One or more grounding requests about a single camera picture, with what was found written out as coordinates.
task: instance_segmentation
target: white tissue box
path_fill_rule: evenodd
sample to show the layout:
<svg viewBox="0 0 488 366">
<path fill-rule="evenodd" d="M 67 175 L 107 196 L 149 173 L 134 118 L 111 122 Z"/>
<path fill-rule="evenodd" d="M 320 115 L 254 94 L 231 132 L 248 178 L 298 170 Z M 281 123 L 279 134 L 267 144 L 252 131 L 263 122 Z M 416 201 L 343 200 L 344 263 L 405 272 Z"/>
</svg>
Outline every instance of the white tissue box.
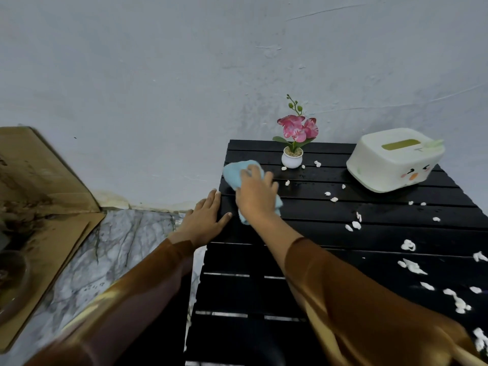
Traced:
<svg viewBox="0 0 488 366">
<path fill-rule="evenodd" d="M 395 128 L 361 137 L 346 164 L 366 188 L 386 193 L 425 181 L 444 151 L 442 140 Z"/>
</svg>

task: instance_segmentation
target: pink orchid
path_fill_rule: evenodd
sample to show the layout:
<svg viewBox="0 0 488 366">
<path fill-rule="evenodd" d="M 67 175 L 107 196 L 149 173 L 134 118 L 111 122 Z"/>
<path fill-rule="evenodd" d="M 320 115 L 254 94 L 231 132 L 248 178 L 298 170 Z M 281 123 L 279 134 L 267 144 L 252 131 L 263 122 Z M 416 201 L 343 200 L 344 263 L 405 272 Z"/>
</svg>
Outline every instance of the pink orchid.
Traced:
<svg viewBox="0 0 488 366">
<path fill-rule="evenodd" d="M 319 128 L 316 123 L 317 120 L 315 118 L 309 118 L 303 124 L 307 139 L 314 139 L 319 135 Z"/>
<path fill-rule="evenodd" d="M 278 119 L 278 124 L 283 126 L 284 137 L 288 139 L 291 136 L 296 142 L 305 141 L 307 134 L 305 133 L 305 127 L 302 125 L 304 119 L 304 116 L 291 115 Z"/>
</svg>

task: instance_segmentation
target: brown sleeve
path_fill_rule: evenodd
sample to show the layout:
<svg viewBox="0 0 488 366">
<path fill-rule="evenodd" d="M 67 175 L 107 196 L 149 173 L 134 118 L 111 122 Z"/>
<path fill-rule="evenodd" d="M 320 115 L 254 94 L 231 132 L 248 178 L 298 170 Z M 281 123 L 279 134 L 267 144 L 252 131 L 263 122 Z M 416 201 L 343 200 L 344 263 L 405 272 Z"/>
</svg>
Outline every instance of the brown sleeve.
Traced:
<svg viewBox="0 0 488 366">
<path fill-rule="evenodd" d="M 459 323 L 401 298 L 308 239 L 290 247 L 285 275 L 334 366 L 447 366 L 458 348 L 479 357 Z"/>
<path fill-rule="evenodd" d="M 190 241 L 163 241 L 25 365 L 113 364 L 178 292 L 181 277 L 191 271 L 194 250 Z"/>
</svg>

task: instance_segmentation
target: brown bowl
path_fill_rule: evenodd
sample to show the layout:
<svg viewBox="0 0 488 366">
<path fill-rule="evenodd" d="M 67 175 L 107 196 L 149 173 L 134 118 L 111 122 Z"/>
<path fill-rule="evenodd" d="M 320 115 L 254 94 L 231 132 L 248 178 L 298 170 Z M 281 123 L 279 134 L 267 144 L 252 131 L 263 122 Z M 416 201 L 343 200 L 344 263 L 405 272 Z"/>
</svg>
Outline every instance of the brown bowl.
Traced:
<svg viewBox="0 0 488 366">
<path fill-rule="evenodd" d="M 31 268 L 21 252 L 0 252 L 0 325 L 19 312 L 29 299 Z"/>
</svg>

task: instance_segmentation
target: black slatted table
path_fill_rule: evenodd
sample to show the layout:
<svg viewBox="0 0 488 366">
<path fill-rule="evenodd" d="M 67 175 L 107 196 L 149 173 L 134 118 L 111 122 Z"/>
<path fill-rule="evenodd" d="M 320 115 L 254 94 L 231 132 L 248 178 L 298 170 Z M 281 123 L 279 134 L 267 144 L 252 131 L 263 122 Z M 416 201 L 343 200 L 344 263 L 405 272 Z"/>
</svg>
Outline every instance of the black slatted table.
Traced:
<svg viewBox="0 0 488 366">
<path fill-rule="evenodd" d="M 488 255 L 488 218 L 439 166 L 414 186 L 386 194 L 366 190 L 345 167 L 354 147 L 313 142 L 305 148 L 305 169 L 282 171 L 282 144 L 231 140 L 225 163 L 258 161 L 280 184 L 282 217 L 301 234 L 398 295 L 460 322 L 471 336 L 477 327 L 488 332 L 483 313 L 488 263 L 476 263 L 472 256 L 478 251 Z M 235 193 L 223 179 L 220 191 L 220 214 L 237 216 Z M 326 191 L 339 201 L 330 202 Z M 345 224 L 356 221 L 356 212 L 362 215 L 362 229 L 349 232 Z M 415 252 L 400 248 L 405 239 L 416 243 Z M 402 258 L 417 262 L 428 275 L 401 268 L 397 262 Z M 420 281 L 436 290 L 423 288 Z M 470 286 L 483 292 L 475 294 Z M 456 313 L 453 297 L 442 293 L 445 288 L 456 291 L 472 310 Z M 328 364 L 271 253 L 237 217 L 208 245 L 186 344 L 186 360 L 194 362 Z"/>
</svg>

